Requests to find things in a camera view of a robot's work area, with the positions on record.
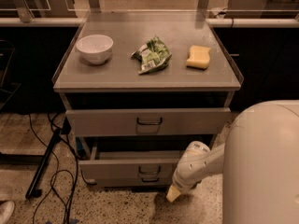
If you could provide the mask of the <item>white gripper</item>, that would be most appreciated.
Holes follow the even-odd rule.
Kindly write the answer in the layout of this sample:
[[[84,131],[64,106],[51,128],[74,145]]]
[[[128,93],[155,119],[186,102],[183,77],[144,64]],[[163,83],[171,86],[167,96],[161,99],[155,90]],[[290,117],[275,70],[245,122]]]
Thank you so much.
[[[173,174],[173,185],[170,186],[166,199],[172,203],[180,193],[187,193],[200,183],[201,175],[197,172],[183,172],[176,170]]]

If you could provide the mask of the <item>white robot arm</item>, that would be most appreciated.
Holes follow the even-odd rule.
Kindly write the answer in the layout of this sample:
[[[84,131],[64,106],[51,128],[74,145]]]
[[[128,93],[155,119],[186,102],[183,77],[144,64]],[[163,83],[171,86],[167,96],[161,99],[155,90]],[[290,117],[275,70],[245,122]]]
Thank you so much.
[[[191,142],[166,198],[222,174],[223,224],[299,224],[299,101],[253,105],[233,122],[223,145]]]

